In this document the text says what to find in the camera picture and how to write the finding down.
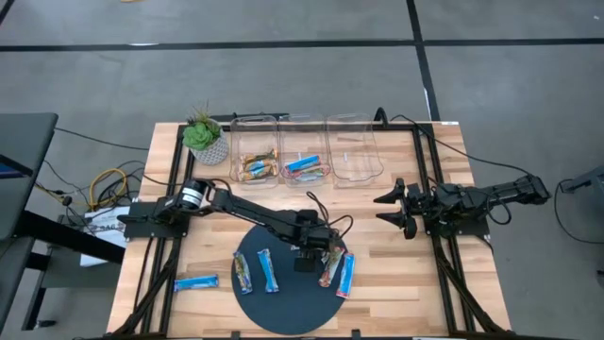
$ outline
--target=wooden table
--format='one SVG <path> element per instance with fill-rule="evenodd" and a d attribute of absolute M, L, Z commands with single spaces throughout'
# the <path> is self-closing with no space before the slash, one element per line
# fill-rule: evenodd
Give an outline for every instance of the wooden table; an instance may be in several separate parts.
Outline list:
<path fill-rule="evenodd" d="M 458 125 L 434 123 L 433 126 L 437 138 L 464 150 Z M 156 125 L 144 170 L 147 176 L 168 181 L 177 127 L 176 123 Z M 357 262 L 351 297 L 328 323 L 306 335 L 350 336 L 353 329 L 360 329 L 363 336 L 446 335 L 432 245 L 422 232 L 421 218 L 418 218 L 420 230 L 417 236 L 405 240 L 397 227 L 375 218 L 376 213 L 394 212 L 396 206 L 372 202 L 375 197 L 389 192 L 397 177 L 402 177 L 406 183 L 419 182 L 411 133 L 383 131 L 375 135 L 385 170 L 374 183 L 357 189 L 334 189 L 330 184 L 311 188 L 327 206 L 332 218 L 345 213 L 354 216 L 354 227 L 344 239 L 356 255 Z M 429 160 L 427 143 L 424 143 L 425 158 Z M 445 181 L 473 184 L 472 172 L 464 156 L 440 145 L 438 152 Z M 182 153 L 177 182 L 182 182 L 187 154 Z M 197 162 L 193 177 L 232 182 L 228 177 L 229 166 L 228 160 L 216 166 Z M 144 179 L 140 198 L 142 201 L 155 201 L 165 195 L 165 190 L 165 186 Z M 315 203 L 306 197 L 306 189 L 292 189 L 282 182 L 274 189 L 257 191 L 245 191 L 234 185 L 233 191 L 235 195 L 271 209 L 316 209 Z M 251 227 L 248 222 L 218 213 L 192 221 L 189 234 L 183 241 L 177 276 L 190 278 L 218 273 L 220 287 L 176 293 L 169 337 L 230 336 L 231 331 L 241 331 L 242 336 L 277 336 L 249 320 L 232 292 L 232 253 Z M 345 223 L 336 227 L 342 229 Z M 458 239 L 468 288 L 493 320 L 508 329 L 510 321 L 491 250 L 477 237 L 461 236 Z M 147 241 L 136 239 L 127 245 L 108 332 L 121 326 L 132 312 Z M 164 259 L 170 248 L 169 245 L 166 247 Z M 142 295 L 149 281 L 153 253 L 152 249 Z M 452 286 L 451 295 L 458 328 L 463 329 L 460 300 Z M 163 293 L 160 292 L 153 313 L 152 331 L 159 327 L 162 299 Z"/>

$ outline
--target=white planter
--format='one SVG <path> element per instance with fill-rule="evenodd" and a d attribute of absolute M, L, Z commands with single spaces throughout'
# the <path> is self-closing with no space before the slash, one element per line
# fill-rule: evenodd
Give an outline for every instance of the white planter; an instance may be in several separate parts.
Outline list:
<path fill-rule="evenodd" d="M 228 156 L 228 142 L 225 132 L 220 129 L 220 137 L 214 141 L 214 144 L 204 150 L 191 149 L 191 152 L 198 161 L 205 165 L 216 165 L 224 161 Z"/>

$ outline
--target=candy bar wrapper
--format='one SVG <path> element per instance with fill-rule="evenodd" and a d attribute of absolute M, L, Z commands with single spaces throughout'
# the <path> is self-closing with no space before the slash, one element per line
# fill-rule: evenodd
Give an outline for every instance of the candy bar wrapper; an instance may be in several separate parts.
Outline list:
<path fill-rule="evenodd" d="M 352 288 L 352 274 L 355 270 L 355 256 L 352 253 L 344 255 L 344 266 L 342 267 L 342 277 L 340 278 L 340 288 L 336 292 L 336 296 L 340 298 L 350 297 L 350 289 Z"/>
<path fill-rule="evenodd" d="M 174 281 L 174 291 L 181 291 L 184 289 L 198 289 L 198 288 L 211 288 L 218 287 L 218 275 L 208 275 L 199 278 L 183 279 Z"/>
<path fill-rule="evenodd" d="M 321 275 L 321 279 L 319 279 L 319 285 L 321 287 L 329 287 L 331 284 L 331 280 L 333 280 L 333 277 L 336 274 L 336 269 L 338 269 L 342 254 L 344 254 L 344 249 L 336 246 L 332 251 L 326 252 L 323 259 L 321 259 L 325 265 L 325 271 L 323 272 L 323 275 Z"/>
<path fill-rule="evenodd" d="M 273 270 L 273 263 L 271 262 L 271 251 L 266 248 L 258 252 L 260 258 L 260 264 L 266 277 L 266 293 L 276 293 L 279 291 L 277 285 L 277 279 L 275 279 L 275 271 Z"/>
<path fill-rule="evenodd" d="M 236 251 L 235 256 L 235 272 L 237 273 L 237 279 L 239 279 L 239 285 L 242 287 L 242 294 L 252 293 L 252 278 L 249 275 L 249 267 L 244 255 Z"/>

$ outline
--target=succulent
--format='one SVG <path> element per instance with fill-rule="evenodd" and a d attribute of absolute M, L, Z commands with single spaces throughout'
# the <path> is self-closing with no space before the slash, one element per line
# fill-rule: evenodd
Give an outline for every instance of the succulent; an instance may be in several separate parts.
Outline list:
<path fill-rule="evenodd" d="M 204 150 L 220 137 L 220 126 L 208 116 L 208 106 L 203 109 L 194 108 L 196 115 L 187 119 L 188 127 L 184 130 L 182 141 L 187 147 Z"/>

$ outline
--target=concrete floor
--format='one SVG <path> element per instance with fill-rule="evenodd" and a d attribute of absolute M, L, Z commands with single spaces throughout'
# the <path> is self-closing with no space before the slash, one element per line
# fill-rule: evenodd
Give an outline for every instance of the concrete floor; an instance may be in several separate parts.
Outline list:
<path fill-rule="evenodd" d="M 416 3 L 425 39 L 604 37 L 600 1 Z M 16 0 L 0 26 L 0 45 L 409 39 L 409 22 L 398 0 Z M 430 47 L 427 53 L 442 119 L 461 122 L 470 153 L 525 167 L 550 190 L 604 163 L 603 45 Z M 206 99 L 214 114 L 383 106 L 391 115 L 428 119 L 413 47 L 0 53 L 0 75 L 0 112 L 54 111 L 63 128 L 128 145 L 148 145 L 155 122 L 181 121 Z M 87 185 L 107 167 L 145 157 L 58 133 L 46 159 L 68 180 Z M 478 185 L 519 176 L 472 166 Z M 39 180 L 65 188 L 45 167 Z M 51 218 L 62 213 L 39 193 L 28 208 Z M 512 223 L 492 226 L 492 234 L 513 328 L 601 338 L 604 288 L 596 270 L 604 268 L 604 246 L 564 235 L 551 202 L 511 209 Z M 604 240 L 604 213 L 589 190 L 562 196 L 561 214 L 576 235 Z M 113 289 L 49 291 L 41 316 L 58 325 L 20 332 L 35 279 L 25 272 L 3 339 L 104 332 Z"/>

